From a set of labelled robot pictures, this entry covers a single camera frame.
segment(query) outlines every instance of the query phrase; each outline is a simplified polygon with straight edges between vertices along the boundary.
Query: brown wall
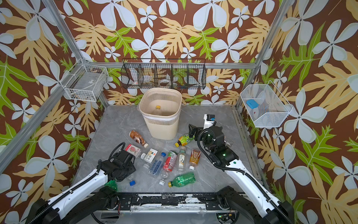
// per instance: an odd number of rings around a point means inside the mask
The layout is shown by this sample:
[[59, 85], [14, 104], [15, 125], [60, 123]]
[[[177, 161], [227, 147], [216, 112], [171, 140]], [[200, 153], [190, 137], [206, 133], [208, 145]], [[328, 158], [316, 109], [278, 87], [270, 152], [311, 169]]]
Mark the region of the brown wall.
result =
[[[121, 12], [129, 13], [130, 16], [124, 18], [119, 16], [117, 10], [114, 10], [114, 12], [106, 11], [111, 7], [106, 0], [77, 2], [79, 2], [79, 5], [74, 7], [67, 1], [55, 1], [59, 10], [63, 12], [65, 22], [72, 35], [76, 41], [79, 41], [78, 44], [83, 55], [89, 60], [98, 62], [122, 61], [123, 58], [138, 58], [140, 61], [140, 58], [149, 57], [144, 54], [147, 49], [139, 50], [140, 46], [145, 47], [145, 44], [147, 44], [144, 36], [148, 37], [149, 42], [153, 39], [152, 45], [156, 43], [154, 48], [157, 48], [157, 54], [161, 55], [155, 56], [154, 53], [151, 53], [150, 57], [152, 58], [180, 59], [181, 55], [184, 54], [184, 47], [187, 49], [193, 47], [194, 50], [190, 54], [194, 59], [201, 59], [200, 62], [204, 62], [203, 59], [206, 62], [238, 62], [239, 59], [242, 62], [254, 62], [280, 4], [278, 0], [269, 3], [246, 0], [217, 1], [214, 6], [218, 15], [217, 18], [220, 20], [226, 17], [227, 21], [223, 23], [225, 25], [220, 25], [222, 24], [220, 21], [213, 23], [213, 9], [210, 9], [207, 23], [204, 27], [201, 27], [199, 20], [193, 18], [198, 11], [200, 13], [199, 9], [210, 6], [207, 3], [204, 4], [204, 1], [127, 0], [117, 4], [111, 3], [113, 7], [120, 8]], [[171, 5], [177, 4], [178, 8], [172, 7], [170, 9], [166, 2]], [[148, 6], [152, 8], [149, 15], [153, 19], [152, 27], [148, 20], [143, 21], [143, 23], [140, 22], [141, 18], [146, 16], [145, 11]], [[242, 15], [244, 19], [242, 25], [239, 26], [240, 19], [235, 21], [235, 18], [239, 15], [237, 12], [242, 11], [245, 6], [247, 6], [247, 11]], [[131, 28], [134, 20], [136, 26]], [[222, 54], [227, 48], [228, 36], [229, 41], [237, 46], [237, 50], [230, 50], [233, 56], [229, 53], [226, 56]], [[216, 48], [212, 47], [214, 41], [216, 41]], [[200, 90], [196, 92], [195, 90], [189, 92], [182, 90], [183, 103], [204, 104], [214, 101], [220, 104], [235, 104], [243, 85], [239, 78], [247, 75], [242, 74], [242, 71], [239, 70], [209, 70], [207, 76], [210, 75], [213, 75], [213, 77], [207, 79], [205, 90], [201, 92]], [[107, 99], [110, 103], [117, 105], [138, 104], [145, 89], [126, 90], [123, 88], [120, 76], [120, 69], [110, 70], [109, 83], [106, 86], [107, 90], [104, 91]], [[228, 88], [233, 79], [237, 83], [237, 89], [235, 86]]]
[[[59, 30], [50, 23], [54, 24], [44, 5], [38, 1], [41, 4], [38, 10], [32, 2], [37, 1], [28, 1], [26, 7], [18, 0], [0, 1], [0, 12], [5, 18], [3, 20], [0, 15], [1, 150], [6, 150], [6, 145], [25, 121], [47, 100], [57, 79], [61, 79], [64, 71], [74, 63], [69, 48], [59, 37]], [[49, 30], [39, 26], [38, 32], [26, 33], [28, 21], [37, 10]], [[71, 184], [90, 143], [89, 136], [103, 114], [100, 103], [76, 102], [78, 112], [72, 109], [71, 103], [74, 105], [73, 100], [64, 97], [59, 100], [1, 174], [0, 223], [25, 223], [26, 208], [32, 202], [39, 198], [49, 199]], [[69, 126], [72, 125], [71, 116], [74, 120], [81, 118], [74, 137]]]
[[[272, 66], [255, 83], [278, 85], [280, 78], [298, 114], [279, 128], [262, 129], [244, 111], [267, 181], [280, 200], [293, 204], [299, 223], [358, 222], [357, 7], [350, 0], [296, 2], [264, 61]], [[295, 31], [299, 18], [304, 26]], [[330, 43], [333, 52], [321, 47]]]

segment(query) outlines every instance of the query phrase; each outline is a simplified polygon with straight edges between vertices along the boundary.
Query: wall-mounted basket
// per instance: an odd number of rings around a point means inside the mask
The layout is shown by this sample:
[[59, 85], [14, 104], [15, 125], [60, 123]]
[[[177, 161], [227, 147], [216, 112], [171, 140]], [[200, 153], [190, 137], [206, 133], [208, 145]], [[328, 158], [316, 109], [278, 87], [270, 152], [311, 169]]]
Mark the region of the wall-mounted basket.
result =
[[70, 73], [71, 78], [63, 86], [72, 100], [96, 102], [103, 86], [107, 82], [108, 71], [106, 67], [77, 62], [79, 69]]
[[126, 89], [204, 89], [206, 86], [205, 60], [200, 59], [123, 59], [121, 81]]
[[272, 83], [277, 94], [269, 84], [251, 84], [241, 93], [240, 97], [257, 128], [278, 128], [288, 117], [293, 107], [278, 88]]

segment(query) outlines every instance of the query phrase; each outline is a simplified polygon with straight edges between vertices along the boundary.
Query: blue object in basket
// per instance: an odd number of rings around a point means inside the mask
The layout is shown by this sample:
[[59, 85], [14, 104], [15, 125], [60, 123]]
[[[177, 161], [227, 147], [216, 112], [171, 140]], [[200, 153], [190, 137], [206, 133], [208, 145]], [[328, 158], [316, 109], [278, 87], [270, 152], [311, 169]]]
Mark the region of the blue object in basket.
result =
[[258, 103], [256, 103], [256, 101], [254, 101], [254, 100], [248, 100], [248, 101], [246, 101], [246, 104], [247, 104], [251, 109], [254, 109], [254, 108], [258, 107]]

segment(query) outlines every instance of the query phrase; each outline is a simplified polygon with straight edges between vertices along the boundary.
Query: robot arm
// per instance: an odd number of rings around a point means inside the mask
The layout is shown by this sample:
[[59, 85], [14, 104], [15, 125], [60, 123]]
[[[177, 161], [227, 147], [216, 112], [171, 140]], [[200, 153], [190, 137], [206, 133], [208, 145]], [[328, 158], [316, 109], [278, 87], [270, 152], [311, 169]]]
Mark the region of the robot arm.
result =
[[192, 136], [195, 135], [195, 140], [201, 152], [210, 160], [213, 166], [225, 171], [234, 179], [249, 197], [258, 214], [263, 219], [268, 220], [268, 223], [271, 223], [271, 221], [275, 219], [292, 223], [292, 206], [287, 205], [289, 204], [288, 202], [285, 202], [285, 207], [281, 206], [279, 199], [265, 189], [250, 172], [247, 171], [239, 157], [226, 146], [225, 137], [221, 131], [222, 127], [217, 127], [215, 124], [215, 116], [205, 114], [204, 128], [189, 125], [189, 132]]
[[[121, 145], [122, 150], [112, 156], [113, 152]], [[108, 204], [114, 205], [114, 202], [117, 202], [117, 192], [109, 187], [104, 187], [95, 194], [95, 200], [91, 199], [92, 201], [94, 200], [95, 204], [81, 201], [108, 181], [122, 181], [136, 171], [133, 165], [134, 156], [123, 150], [123, 148], [124, 143], [118, 145], [112, 151], [108, 160], [103, 162], [99, 160], [97, 169], [94, 169], [87, 177], [71, 188], [52, 197], [48, 201], [43, 199], [36, 201], [30, 209], [26, 224], [76, 223], [93, 211], [101, 209]]]

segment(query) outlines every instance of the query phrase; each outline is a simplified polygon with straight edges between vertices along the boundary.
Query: black wire basket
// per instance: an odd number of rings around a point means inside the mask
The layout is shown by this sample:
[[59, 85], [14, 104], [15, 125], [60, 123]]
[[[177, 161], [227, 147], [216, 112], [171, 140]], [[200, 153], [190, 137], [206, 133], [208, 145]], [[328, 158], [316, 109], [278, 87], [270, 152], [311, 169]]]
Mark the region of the black wire basket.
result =
[[123, 59], [121, 81], [125, 89], [204, 89], [204, 59]]

